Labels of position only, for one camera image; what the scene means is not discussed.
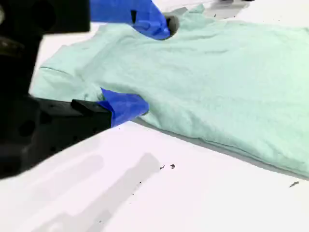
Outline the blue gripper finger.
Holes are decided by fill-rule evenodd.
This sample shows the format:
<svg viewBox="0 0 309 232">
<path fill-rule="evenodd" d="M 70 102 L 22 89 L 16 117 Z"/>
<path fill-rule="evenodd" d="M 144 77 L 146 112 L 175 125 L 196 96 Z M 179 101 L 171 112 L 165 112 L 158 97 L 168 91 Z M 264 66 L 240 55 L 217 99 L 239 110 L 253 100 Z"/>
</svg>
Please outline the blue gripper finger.
<svg viewBox="0 0 309 232">
<path fill-rule="evenodd" d="M 92 22 L 130 25 L 142 35 L 166 40 L 179 28 L 176 16 L 163 14 L 151 0 L 92 0 Z"/>
<path fill-rule="evenodd" d="M 101 89 L 98 101 L 72 100 L 71 107 L 85 116 L 104 115 L 111 128 L 142 116 L 149 111 L 149 104 L 139 95 Z"/>
</svg>

